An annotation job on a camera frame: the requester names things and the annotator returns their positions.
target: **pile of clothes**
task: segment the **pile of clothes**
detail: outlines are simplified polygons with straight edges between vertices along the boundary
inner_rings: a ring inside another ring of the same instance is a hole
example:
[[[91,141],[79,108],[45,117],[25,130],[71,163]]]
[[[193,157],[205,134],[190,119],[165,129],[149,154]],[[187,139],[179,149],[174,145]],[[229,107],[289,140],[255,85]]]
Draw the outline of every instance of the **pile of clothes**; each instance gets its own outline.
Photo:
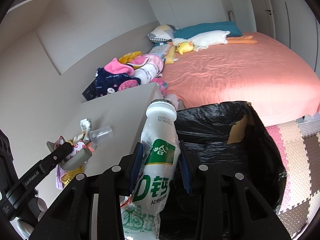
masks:
[[[117,91],[156,82],[164,98],[178,107],[176,95],[167,95],[168,84],[162,78],[164,59],[157,54],[142,55],[141,51],[114,58],[103,68],[98,68],[95,81],[84,91],[89,101]]]

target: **shelf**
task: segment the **shelf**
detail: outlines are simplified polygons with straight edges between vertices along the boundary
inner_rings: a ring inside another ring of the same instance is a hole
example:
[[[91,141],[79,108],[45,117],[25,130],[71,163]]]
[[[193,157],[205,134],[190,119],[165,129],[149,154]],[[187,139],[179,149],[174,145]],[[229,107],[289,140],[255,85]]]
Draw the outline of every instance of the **shelf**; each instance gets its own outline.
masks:
[[[50,0],[25,0],[11,7],[0,24],[0,52],[40,23]]]

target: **pink blanket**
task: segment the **pink blanket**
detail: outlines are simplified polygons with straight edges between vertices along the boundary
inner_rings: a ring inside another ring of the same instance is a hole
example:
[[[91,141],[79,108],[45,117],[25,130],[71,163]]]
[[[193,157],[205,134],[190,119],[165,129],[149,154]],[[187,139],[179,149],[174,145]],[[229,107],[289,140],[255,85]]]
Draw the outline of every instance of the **pink blanket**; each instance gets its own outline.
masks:
[[[320,81],[292,50],[261,33],[257,44],[223,44],[192,51],[166,65],[168,94],[186,108],[243,100],[252,103],[265,126],[319,111]]]

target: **plush duck head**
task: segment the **plush duck head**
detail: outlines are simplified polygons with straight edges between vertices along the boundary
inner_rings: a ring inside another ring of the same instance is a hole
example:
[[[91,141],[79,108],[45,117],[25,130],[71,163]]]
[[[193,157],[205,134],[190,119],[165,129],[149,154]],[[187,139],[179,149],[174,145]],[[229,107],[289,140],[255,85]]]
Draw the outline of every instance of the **plush duck head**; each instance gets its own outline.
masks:
[[[187,53],[187,52],[190,52],[192,51],[194,48],[192,42],[188,42],[188,41],[185,41],[185,42],[182,42],[182,43],[179,43],[177,49],[176,49],[176,52],[179,52],[181,55],[183,55],[183,53]]]

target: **white plastic bottle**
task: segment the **white plastic bottle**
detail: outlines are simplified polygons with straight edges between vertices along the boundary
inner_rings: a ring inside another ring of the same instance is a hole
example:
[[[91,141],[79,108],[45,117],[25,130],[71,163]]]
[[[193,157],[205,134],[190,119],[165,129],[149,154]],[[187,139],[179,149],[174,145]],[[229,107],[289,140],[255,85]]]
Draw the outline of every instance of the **white plastic bottle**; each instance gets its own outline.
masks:
[[[159,237],[160,215],[167,201],[180,154],[174,121],[177,112],[166,99],[151,102],[141,134],[144,149],[141,175],[131,199],[121,206],[125,237],[155,240]]]

